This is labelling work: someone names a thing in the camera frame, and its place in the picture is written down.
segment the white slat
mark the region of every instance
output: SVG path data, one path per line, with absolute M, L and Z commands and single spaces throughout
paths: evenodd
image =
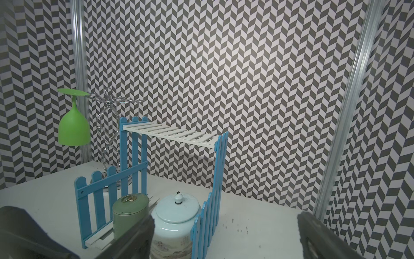
M 94 246 L 94 243 L 98 241 L 102 236 L 104 236 L 108 231 L 113 228 L 113 222 L 110 222 L 108 225 L 103 227 L 100 231 L 96 232 L 93 236 L 91 236 L 88 240 L 85 241 L 85 245 L 87 247 Z
M 93 247 L 96 247 L 96 248 L 98 248 L 100 250 L 103 250 L 114 239 L 115 239 L 115 237 L 114 237 L 113 232 L 112 232 L 106 238 L 104 238 L 104 239 L 98 239 L 95 243 L 93 243 L 92 246 Z
M 178 134 L 172 135 L 171 137 L 174 137 L 174 138 L 181 138 L 181 137 L 184 137 L 184 136 L 187 136 L 187 135 L 193 134 L 194 132 L 195 132 L 195 131 L 184 131 L 183 133 L 178 133 Z
M 203 143 L 203 142 L 205 142 L 205 141 L 209 140 L 212 136 L 214 136 L 214 134 L 212 134 L 212 133 L 208 133 L 208 134 L 205 134 L 204 136 L 202 136 L 202 137 L 200 137 L 200 138 L 198 138 L 198 139 L 195 139 L 194 141 L 197 141 L 197 142 Z
M 158 134 L 160 134 L 160 133 L 164 133 L 164 132 L 173 131 L 175 129 L 178 129 L 178 128 L 177 127 L 169 127 L 169 128 L 164 128 L 164 129 L 161 129 L 161 130 L 153 131 L 152 133 L 158 133 Z
M 188 131 L 185 128 L 170 127 L 157 123 L 129 124 L 123 126 L 126 131 L 136 132 L 150 137 L 164 138 L 206 148 L 214 148 L 218 136 L 197 131 Z
M 129 125 L 127 125 L 127 128 L 133 128 L 133 129 L 138 130 L 138 129 L 144 129 L 144 128 L 151 128 L 151 127 L 154 127 L 156 125 L 158 125 L 158 124 L 155 124 L 155 123 L 152 123 L 152 122 L 146 122 L 146 123 L 139 124 L 138 126 L 129 126 Z
M 173 130 L 173 131 L 169 131 L 169 132 L 161 133 L 161 135 L 164 135 L 164 136 L 171 136 L 171 135 L 174 135 L 174 134 L 177 134 L 177 133 L 181 133 L 181 132 L 184 132 L 184 131 L 186 131 L 186 129 L 185 129 L 185 128 L 179 128 L 179 129 L 176 129 L 176 130 Z
M 185 137 L 186 140 L 193 140 L 195 138 L 198 138 L 200 136 L 204 135 L 204 132 L 196 132 L 194 134 L 189 135 L 188 137 Z
M 169 127 L 170 127 L 170 126 L 160 125 L 160 126 L 156 126 L 156 127 L 153 127 L 153 128 L 147 128 L 145 131 L 147 131 L 147 132 L 151 132 L 151 131 L 154 131 L 154 130 L 164 129 L 164 128 L 169 128 Z
M 219 136 L 215 136 L 209 142 L 207 142 L 207 144 L 214 145 L 218 139 L 219 139 Z

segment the jar lid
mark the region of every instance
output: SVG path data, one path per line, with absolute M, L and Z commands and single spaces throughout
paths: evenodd
M 148 206 L 149 198 L 145 194 L 128 194 L 119 198 L 112 206 L 112 211 L 119 215 L 131 215 Z
M 190 194 L 168 195 L 157 204 L 157 215 L 168 223 L 182 223 L 192 219 L 198 212 L 198 200 Z

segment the green ceramic jar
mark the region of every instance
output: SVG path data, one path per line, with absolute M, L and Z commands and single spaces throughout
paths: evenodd
M 112 206 L 113 235 L 117 239 L 138 221 L 148 215 L 149 199 L 144 194 L 128 194 L 119 198 Z

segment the white table surface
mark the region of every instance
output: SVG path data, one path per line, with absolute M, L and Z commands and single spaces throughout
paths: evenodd
M 25 209 L 56 242 L 83 259 L 95 258 L 100 250 L 83 249 L 76 209 L 73 182 L 102 171 L 98 162 L 88 162 L 54 174 L 46 175 L 0 190 L 0 207 L 10 205 Z M 210 189 L 148 175 L 148 196 L 163 198 L 180 191 L 194 195 L 200 204 Z M 93 198 L 89 195 L 92 226 Z M 105 194 L 106 209 L 108 196 Z M 303 258 L 299 241 L 297 215 L 300 210 L 265 201 L 221 194 L 219 223 L 207 252 L 207 259 L 274 259 Z

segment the metal ring handle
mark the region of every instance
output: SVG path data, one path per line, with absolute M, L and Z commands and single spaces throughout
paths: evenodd
M 137 197 L 132 194 L 128 194 L 127 196 L 122 197 L 121 202 L 127 202 L 127 201 L 135 201 Z

